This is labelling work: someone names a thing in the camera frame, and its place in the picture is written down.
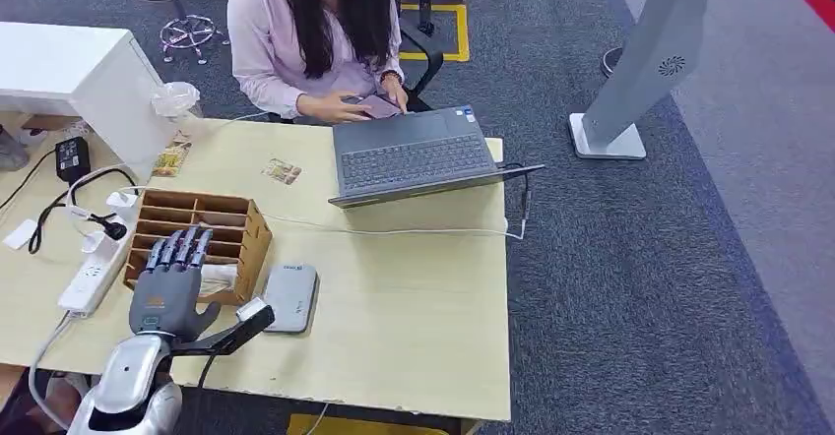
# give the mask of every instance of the small card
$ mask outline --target small card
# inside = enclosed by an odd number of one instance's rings
[[[23,223],[19,227],[15,229],[15,231],[9,233],[3,243],[8,245],[13,250],[20,250],[24,243],[28,242],[30,238],[32,238],[32,234],[34,233],[35,228],[37,227],[37,223],[27,218],[24,220]]]
[[[188,143],[188,139],[182,137],[179,132],[177,133],[178,138],[174,138],[168,148],[157,157],[157,163],[154,164],[154,170],[151,173],[153,176],[171,177],[176,176],[180,171],[180,166],[182,166],[185,157],[188,156],[189,149],[191,149],[191,143]]]
[[[280,159],[272,158],[270,159],[270,162],[267,163],[267,166],[261,171],[261,174],[265,174],[273,179],[290,185],[298,178],[298,175],[301,174],[301,168],[293,166],[292,164],[284,162]]]

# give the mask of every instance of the wooden desk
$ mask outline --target wooden desk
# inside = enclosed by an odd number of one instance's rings
[[[337,194],[329,128],[238,122],[197,140],[175,178],[151,185],[248,197],[268,215],[364,230],[504,227],[501,185],[413,198],[344,212]],[[490,140],[497,159],[501,141]],[[97,165],[113,160],[93,141]],[[291,186],[263,174],[277,157],[303,168]],[[25,171],[0,175],[6,197]],[[101,211],[113,175],[79,193]],[[62,189],[45,166],[0,215],[0,236],[34,218]],[[270,220],[275,263],[309,263],[320,276],[310,330],[302,336],[261,335],[235,355],[218,358],[206,386],[335,404],[414,411],[466,419],[509,420],[505,240],[495,235],[359,236]],[[41,252],[0,247],[0,362],[29,365],[58,322],[55,302],[81,262],[80,236],[53,213]],[[269,266],[262,270],[261,281]],[[112,348],[130,336],[131,291],[116,282],[92,318],[58,339],[42,366],[100,372]],[[226,308],[210,331],[234,322]],[[194,385],[204,358],[177,358],[172,375]]]

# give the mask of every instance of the speaker grille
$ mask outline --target speaker grille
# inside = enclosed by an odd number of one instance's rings
[[[665,78],[675,76],[683,71],[685,66],[687,66],[687,61],[683,57],[671,56],[662,61],[658,66],[658,74],[664,76]]]

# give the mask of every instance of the gray power bank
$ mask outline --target gray power bank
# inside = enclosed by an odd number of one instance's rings
[[[276,320],[264,332],[300,334],[307,330],[316,280],[316,269],[309,265],[274,267],[262,298],[273,307]]]

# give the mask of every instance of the woman's hand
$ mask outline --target woman's hand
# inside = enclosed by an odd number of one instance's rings
[[[361,115],[371,110],[369,105],[355,105],[342,102],[342,97],[356,96],[347,91],[336,91],[325,97],[314,97],[303,93],[295,101],[295,108],[302,115],[319,118],[327,123],[361,122],[370,117]]]
[[[409,101],[409,95],[404,91],[403,85],[400,84],[400,76],[387,73],[380,86],[383,87],[383,91],[386,92],[389,100],[399,106],[403,113],[406,113],[406,102]]]

